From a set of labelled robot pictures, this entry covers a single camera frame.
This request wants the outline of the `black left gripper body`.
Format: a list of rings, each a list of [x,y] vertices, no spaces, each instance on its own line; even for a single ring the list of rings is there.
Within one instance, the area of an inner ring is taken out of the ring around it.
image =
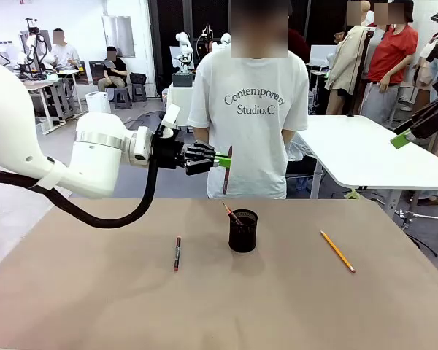
[[[176,169],[185,166],[184,142],[179,130],[158,127],[153,136],[153,158],[159,168]]]

